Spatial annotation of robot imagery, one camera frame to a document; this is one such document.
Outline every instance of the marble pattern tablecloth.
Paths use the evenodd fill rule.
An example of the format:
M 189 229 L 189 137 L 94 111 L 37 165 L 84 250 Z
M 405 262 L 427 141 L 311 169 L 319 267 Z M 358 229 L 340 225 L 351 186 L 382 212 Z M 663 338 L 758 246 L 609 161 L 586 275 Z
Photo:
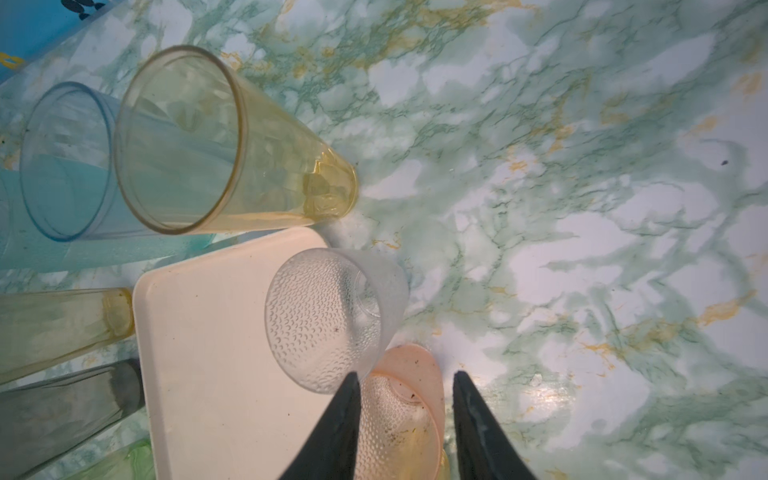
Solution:
M 768 3 L 133 0 L 0 87 L 0 161 L 53 84 L 119 97 L 181 43 L 356 165 L 355 210 L 321 232 L 407 269 L 396 342 L 429 347 L 446 392 L 467 370 L 539 478 L 764 478 Z M 0 288 L 130 286 L 150 266 Z

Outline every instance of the marble surface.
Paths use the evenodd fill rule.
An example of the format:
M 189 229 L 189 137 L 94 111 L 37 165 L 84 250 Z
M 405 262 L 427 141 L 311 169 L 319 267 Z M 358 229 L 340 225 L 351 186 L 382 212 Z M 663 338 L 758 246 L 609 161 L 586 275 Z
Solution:
M 395 341 L 429 347 L 446 392 L 467 370 L 539 478 L 764 478 L 768 3 L 133 0 L 0 87 L 0 161 L 56 82 L 120 96 L 180 43 L 356 165 L 355 210 L 321 233 L 407 269 Z M 150 267 L 0 288 L 130 286 Z M 129 339 L 59 370 L 134 355 Z M 450 421 L 446 450 L 458 478 Z

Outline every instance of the tray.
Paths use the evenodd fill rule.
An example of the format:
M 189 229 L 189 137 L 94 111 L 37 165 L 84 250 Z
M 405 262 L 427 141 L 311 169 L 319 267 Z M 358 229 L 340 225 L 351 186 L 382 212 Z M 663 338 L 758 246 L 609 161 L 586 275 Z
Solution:
M 298 386 L 266 340 L 270 281 L 294 254 L 326 247 L 292 228 L 145 273 L 134 289 L 159 479 L 273 479 L 331 396 Z

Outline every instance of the dimpled texture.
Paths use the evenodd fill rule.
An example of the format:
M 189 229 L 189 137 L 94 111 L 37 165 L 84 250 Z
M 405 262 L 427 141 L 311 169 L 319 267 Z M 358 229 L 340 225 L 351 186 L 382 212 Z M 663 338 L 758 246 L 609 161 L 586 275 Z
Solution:
M 431 480 L 439 462 L 435 426 L 418 398 L 404 401 L 389 381 L 371 375 L 362 382 L 355 479 Z
M 380 318 L 370 314 L 373 294 L 365 284 L 357 266 L 327 249 L 298 253 L 272 280 L 267 339 L 275 360 L 302 387 L 333 393 L 348 372 L 362 377 L 372 368 Z

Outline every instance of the cream plastic tray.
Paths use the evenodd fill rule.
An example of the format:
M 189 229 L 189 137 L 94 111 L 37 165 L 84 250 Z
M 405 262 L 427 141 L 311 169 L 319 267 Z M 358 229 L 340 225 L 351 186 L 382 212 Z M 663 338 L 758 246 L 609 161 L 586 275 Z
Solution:
M 308 228 L 145 273 L 134 314 L 160 480 L 272 480 L 331 396 L 293 382 L 266 340 L 270 281 L 294 254 L 326 247 Z

